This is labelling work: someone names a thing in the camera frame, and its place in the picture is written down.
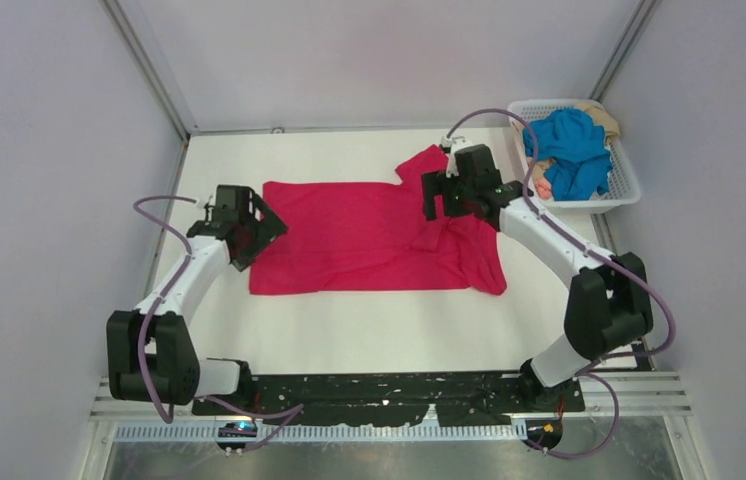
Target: white plastic basket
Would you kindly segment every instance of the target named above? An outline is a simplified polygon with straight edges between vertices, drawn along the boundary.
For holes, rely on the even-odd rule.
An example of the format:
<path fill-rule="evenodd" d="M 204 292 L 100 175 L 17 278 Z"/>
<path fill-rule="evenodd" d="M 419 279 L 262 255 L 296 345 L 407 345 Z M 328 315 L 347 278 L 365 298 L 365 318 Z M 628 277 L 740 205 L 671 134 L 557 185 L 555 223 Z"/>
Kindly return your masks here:
<path fill-rule="evenodd" d="M 509 104 L 508 110 L 520 115 L 527 122 L 534 122 L 535 120 L 547 118 L 551 113 L 560 108 L 572 107 L 579 102 L 600 105 L 598 102 L 592 100 L 557 98 L 512 102 Z M 522 128 L 522 126 L 513 118 L 510 119 L 510 122 L 516 128 Z M 529 166 L 529 158 L 527 158 L 523 153 L 523 138 L 520 135 L 515 135 L 515 142 L 517 142 L 518 147 L 516 149 L 517 155 L 520 157 L 520 161 L 517 162 L 519 165 L 515 165 L 515 168 L 520 170 L 521 178 L 523 178 L 526 175 L 526 170 Z M 600 214 L 605 213 L 614 207 L 629 205 L 640 200 L 641 188 L 638 186 L 638 179 L 635 178 L 635 172 L 632 170 L 632 165 L 629 164 L 626 152 L 623 151 L 623 145 L 621 145 L 620 139 L 614 139 L 609 147 L 609 150 L 611 151 L 611 161 L 614 168 L 609 175 L 609 191 L 605 195 L 600 196 L 595 193 L 590 200 L 573 202 L 541 200 L 544 206 L 553 213 L 577 212 Z M 531 178 L 529 179 L 529 187 L 533 191 L 535 190 L 535 185 Z"/>

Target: blue cloth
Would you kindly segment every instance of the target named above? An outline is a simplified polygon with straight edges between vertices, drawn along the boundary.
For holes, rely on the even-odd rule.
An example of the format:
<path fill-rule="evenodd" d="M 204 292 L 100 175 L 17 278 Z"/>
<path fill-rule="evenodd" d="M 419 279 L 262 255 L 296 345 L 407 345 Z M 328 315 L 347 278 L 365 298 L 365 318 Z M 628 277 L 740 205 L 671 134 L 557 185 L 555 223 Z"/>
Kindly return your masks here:
<path fill-rule="evenodd" d="M 531 122 L 538 137 L 538 160 L 556 163 L 544 173 L 553 185 L 555 200 L 588 200 L 594 192 L 609 191 L 611 153 L 603 146 L 606 130 L 576 108 L 564 108 L 544 120 Z M 526 155 L 532 156 L 532 137 L 523 131 Z"/>

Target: red t-shirt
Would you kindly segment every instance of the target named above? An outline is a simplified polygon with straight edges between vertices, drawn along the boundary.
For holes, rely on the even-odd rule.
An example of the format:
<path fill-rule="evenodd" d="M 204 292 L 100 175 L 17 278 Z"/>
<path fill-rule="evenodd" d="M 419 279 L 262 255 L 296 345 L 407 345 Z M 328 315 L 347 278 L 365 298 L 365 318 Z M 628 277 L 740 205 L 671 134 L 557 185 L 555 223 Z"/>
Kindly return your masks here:
<path fill-rule="evenodd" d="M 445 169 L 429 147 L 398 166 L 389 183 L 267 182 L 264 200 L 288 233 L 258 256 L 249 291 L 283 295 L 323 290 L 506 289 L 497 232 L 472 217 L 423 216 L 420 174 Z"/>

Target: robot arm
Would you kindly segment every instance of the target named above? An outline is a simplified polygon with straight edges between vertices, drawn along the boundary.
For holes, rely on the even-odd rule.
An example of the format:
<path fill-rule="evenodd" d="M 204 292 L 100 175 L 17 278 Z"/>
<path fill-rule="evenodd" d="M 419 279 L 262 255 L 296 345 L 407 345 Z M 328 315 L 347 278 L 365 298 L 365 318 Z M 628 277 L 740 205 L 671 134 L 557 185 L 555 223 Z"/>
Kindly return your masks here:
<path fill-rule="evenodd" d="M 564 334 L 521 367 L 520 389 L 528 398 L 565 383 L 594 360 L 627 345 L 653 328 L 647 293 L 586 250 L 612 258 L 646 280 L 644 264 L 632 253 L 616 256 L 573 232 L 539 205 L 534 212 L 523 198 L 523 184 L 503 183 L 490 149 L 462 138 L 449 148 L 446 171 L 422 176 L 426 218 L 436 217 L 435 197 L 441 196 L 449 217 L 472 214 L 534 253 L 570 291 Z"/>
<path fill-rule="evenodd" d="M 163 403 L 186 405 L 194 397 L 237 390 L 241 364 L 226 359 L 198 359 L 188 325 L 208 288 L 229 264 L 238 271 L 245 270 L 286 232 L 285 224 L 251 188 L 217 187 L 215 205 L 206 206 L 205 220 L 197 221 L 187 232 L 191 247 L 188 268 L 163 296 L 150 323 L 148 338 L 155 340 L 155 353 L 146 354 L 147 364 Z M 108 376 L 114 398 L 150 400 L 137 360 L 140 323 L 187 255 L 184 253 L 177 260 L 133 310 L 116 311 L 108 319 Z"/>

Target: metal grate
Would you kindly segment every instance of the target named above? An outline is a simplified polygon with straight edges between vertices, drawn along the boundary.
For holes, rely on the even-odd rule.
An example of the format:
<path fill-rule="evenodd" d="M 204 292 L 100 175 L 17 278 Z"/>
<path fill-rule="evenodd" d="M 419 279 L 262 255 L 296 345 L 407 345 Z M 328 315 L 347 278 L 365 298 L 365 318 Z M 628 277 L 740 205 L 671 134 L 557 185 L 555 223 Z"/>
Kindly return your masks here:
<path fill-rule="evenodd" d="M 220 440 L 222 421 L 188 421 L 162 425 L 157 422 L 123 422 L 114 437 L 115 442 L 213 442 Z M 259 423 L 258 436 L 240 441 L 257 441 L 277 427 Z M 289 426 L 270 441 L 277 443 L 323 442 L 434 442 L 459 440 L 525 440 L 526 422 L 512 419 L 511 425 L 474 427 L 440 427 L 437 420 L 424 420 L 413 427 L 309 427 Z"/>

